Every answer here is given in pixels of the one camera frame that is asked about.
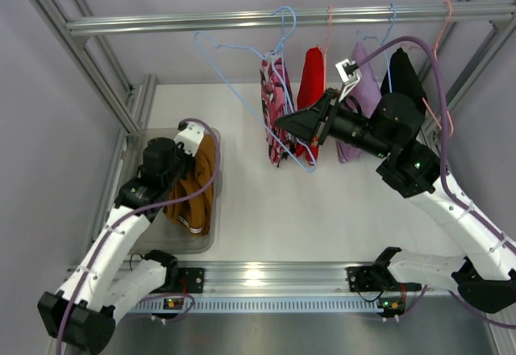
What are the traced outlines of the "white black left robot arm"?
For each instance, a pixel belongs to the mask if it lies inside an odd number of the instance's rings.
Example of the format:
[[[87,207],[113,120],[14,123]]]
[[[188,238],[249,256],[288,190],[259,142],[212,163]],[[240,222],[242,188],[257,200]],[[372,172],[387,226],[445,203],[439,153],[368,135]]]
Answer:
[[[99,354],[119,322],[146,296],[173,284],[177,262],[160,250],[147,253],[135,270],[116,281],[124,258],[162,208],[201,196],[204,186],[179,198],[170,193],[187,178],[205,136],[199,129],[148,143],[137,174],[119,189],[110,215],[78,267],[57,291],[45,292],[37,309],[55,351],[66,345]]]

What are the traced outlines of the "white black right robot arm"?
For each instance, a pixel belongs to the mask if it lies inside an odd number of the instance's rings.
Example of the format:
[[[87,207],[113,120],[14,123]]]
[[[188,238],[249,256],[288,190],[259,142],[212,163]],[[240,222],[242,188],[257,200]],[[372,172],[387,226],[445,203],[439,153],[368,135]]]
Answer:
[[[331,137],[381,158],[377,173],[382,181],[427,213],[462,250],[459,256],[440,257],[388,247],[370,266],[356,270],[355,290],[394,290],[413,283],[456,292],[485,313],[513,305],[515,256],[476,219],[472,204],[462,208],[447,196],[439,157],[416,139],[423,114],[414,100],[385,94],[366,117],[340,106],[337,97],[337,90],[328,89],[314,105],[275,124],[307,143],[322,144]]]

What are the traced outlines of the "blue hanger with brown trousers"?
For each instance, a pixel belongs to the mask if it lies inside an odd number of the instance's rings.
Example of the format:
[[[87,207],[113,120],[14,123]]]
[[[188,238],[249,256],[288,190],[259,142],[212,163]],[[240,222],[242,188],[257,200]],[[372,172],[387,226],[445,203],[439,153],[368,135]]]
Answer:
[[[269,59],[271,56],[279,55],[283,64],[285,63],[285,44],[289,38],[296,31],[298,26],[298,16],[295,10],[289,6],[280,6],[271,13],[272,16],[277,16],[280,19],[280,32],[276,43],[272,48],[266,51],[259,50],[252,45],[246,44],[229,44],[219,42],[210,33],[205,31],[196,31],[193,35],[193,41],[197,46],[199,53],[206,60],[206,63],[211,67],[214,73],[218,76],[219,80],[229,89],[237,100],[243,105],[243,108],[250,114],[256,124],[260,127],[261,134],[263,136],[264,149],[266,151],[266,159],[268,163],[272,165],[268,158],[268,143],[266,137],[266,126],[263,120],[262,106],[261,106],[261,92],[260,92],[260,66],[261,61]],[[225,73],[224,68],[219,65],[213,54],[218,51],[237,52],[239,56],[247,53],[254,58],[256,62],[257,76],[254,83],[234,83]],[[294,113],[297,111],[297,103],[293,100],[293,92],[291,88],[291,100],[293,104]],[[313,173],[318,167],[318,157],[316,152],[310,148],[310,146],[294,137],[296,140],[295,152],[291,153],[286,160],[283,162],[292,161],[295,165],[301,168],[301,170]]]

